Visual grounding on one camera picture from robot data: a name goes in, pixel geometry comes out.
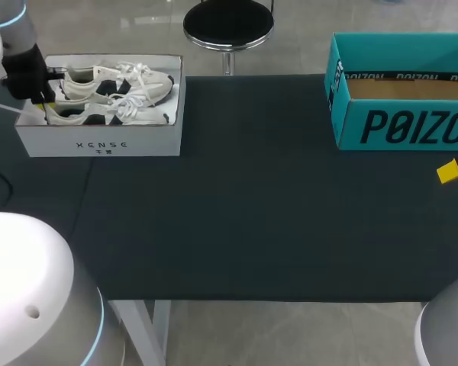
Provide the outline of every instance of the black stool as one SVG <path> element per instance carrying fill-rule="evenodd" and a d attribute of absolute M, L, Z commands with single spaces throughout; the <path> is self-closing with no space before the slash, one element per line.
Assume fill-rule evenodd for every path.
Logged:
<path fill-rule="evenodd" d="M 273 31 L 271 11 L 253 0 L 207 0 L 187 13 L 186 37 L 194 44 L 222 52 L 224 75 L 234 75 L 234 52 L 256 47 Z"/>

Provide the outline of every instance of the tiled floor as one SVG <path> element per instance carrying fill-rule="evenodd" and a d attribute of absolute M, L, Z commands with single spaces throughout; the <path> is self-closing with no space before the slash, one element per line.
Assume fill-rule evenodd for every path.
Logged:
<path fill-rule="evenodd" d="M 175 53 L 188 75 L 220 75 L 220 55 L 182 31 L 198 1 L 29 0 L 28 8 L 45 54 Z M 323 72 L 335 31 L 458 31 L 458 0 L 275 0 L 274 15 L 273 37 L 237 54 L 238 75 Z"/>
<path fill-rule="evenodd" d="M 168 366 L 418 366 L 419 303 L 174 301 Z"/>

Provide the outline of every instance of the black cable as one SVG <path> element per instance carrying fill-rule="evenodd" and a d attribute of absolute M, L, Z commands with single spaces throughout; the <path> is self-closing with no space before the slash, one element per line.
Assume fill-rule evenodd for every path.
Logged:
<path fill-rule="evenodd" d="M 8 180 L 8 178 L 5 177 L 1 172 L 0 172 L 0 179 L 7 185 L 7 189 L 8 189 L 7 197 L 5 198 L 5 200 L 2 203 L 2 207 L 5 207 L 7 206 L 8 202 L 12 198 L 12 195 L 14 194 L 14 186 Z"/>
<path fill-rule="evenodd" d="M 93 159 L 94 158 L 91 158 L 90 159 L 90 164 L 89 164 L 89 168 L 88 170 L 86 171 L 86 176 L 85 176 L 85 181 L 83 182 L 83 189 L 82 189 L 82 193 L 81 193 L 81 196 L 79 198 L 79 203 L 78 203 L 78 209 L 76 210 L 75 212 L 75 218 L 73 219 L 73 226 L 71 228 L 71 232 L 68 234 L 68 236 L 66 237 L 66 241 L 69 242 L 71 240 L 71 237 L 73 236 L 73 233 L 75 232 L 75 228 L 76 228 L 76 224 L 78 223 L 78 219 L 79 219 L 79 213 L 80 211 L 82 210 L 82 206 L 83 206 L 83 201 L 85 200 L 85 196 L 86 196 L 86 190 L 89 186 L 89 180 L 90 180 L 90 175 L 92 173 L 92 168 L 93 168 Z"/>

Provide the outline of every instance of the shoe box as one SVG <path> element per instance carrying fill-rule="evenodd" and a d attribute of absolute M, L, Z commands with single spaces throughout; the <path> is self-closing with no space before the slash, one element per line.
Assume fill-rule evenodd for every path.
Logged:
<path fill-rule="evenodd" d="M 458 34 L 334 34 L 324 84 L 339 149 L 458 151 Z"/>
<path fill-rule="evenodd" d="M 166 125 L 49 125 L 45 113 L 26 101 L 15 128 L 31 157 L 57 156 L 178 156 L 182 140 L 185 75 L 181 56 L 171 55 L 55 55 L 51 67 L 90 67 L 102 62 L 142 63 L 174 78 L 167 99 L 156 106 L 169 116 Z"/>

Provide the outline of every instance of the blue light ring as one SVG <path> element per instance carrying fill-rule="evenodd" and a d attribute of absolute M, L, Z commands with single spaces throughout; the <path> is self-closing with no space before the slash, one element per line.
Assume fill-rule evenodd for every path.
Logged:
<path fill-rule="evenodd" d="M 4 23 L 0 23 L 0 28 L 8 27 L 9 25 L 12 25 L 16 21 L 19 21 L 19 19 L 21 19 L 24 16 L 26 10 L 27 10 L 27 5 L 24 4 L 24 8 L 22 9 L 21 13 L 18 16 L 16 16 L 15 18 L 11 19 L 10 21 L 6 21 Z"/>
<path fill-rule="evenodd" d="M 95 338 L 95 341 L 93 342 L 92 347 L 90 348 L 90 352 L 86 355 L 85 359 L 81 363 L 80 366 L 86 366 L 90 358 L 92 358 L 93 352 L 95 352 L 95 349 L 97 348 L 98 342 L 100 341 L 100 336 L 102 335 L 102 330 L 104 328 L 104 317 L 105 317 L 105 309 L 104 309 L 104 300 L 102 298 L 102 294 L 100 293 L 100 290 L 97 287 L 98 295 L 100 296 L 100 304 L 102 305 L 102 318 L 100 319 L 100 326 L 98 327 L 98 332 L 97 336 Z"/>

